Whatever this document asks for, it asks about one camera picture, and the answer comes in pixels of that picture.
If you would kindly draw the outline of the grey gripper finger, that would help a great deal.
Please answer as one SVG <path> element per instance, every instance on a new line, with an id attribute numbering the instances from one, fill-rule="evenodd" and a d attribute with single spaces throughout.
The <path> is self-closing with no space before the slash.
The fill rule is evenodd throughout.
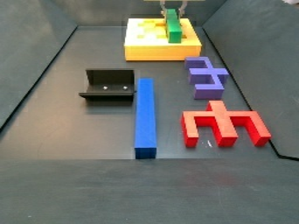
<path id="1" fill-rule="evenodd" d="M 179 8 L 179 15 L 183 16 L 184 14 L 184 9 L 187 7 L 187 0 L 181 0 L 181 6 Z"/>
<path id="2" fill-rule="evenodd" d="M 160 8 L 161 8 L 161 14 L 164 15 L 165 14 L 165 11 L 167 11 L 167 9 L 165 9 L 165 6 L 164 6 L 164 0 L 160 0 Z"/>

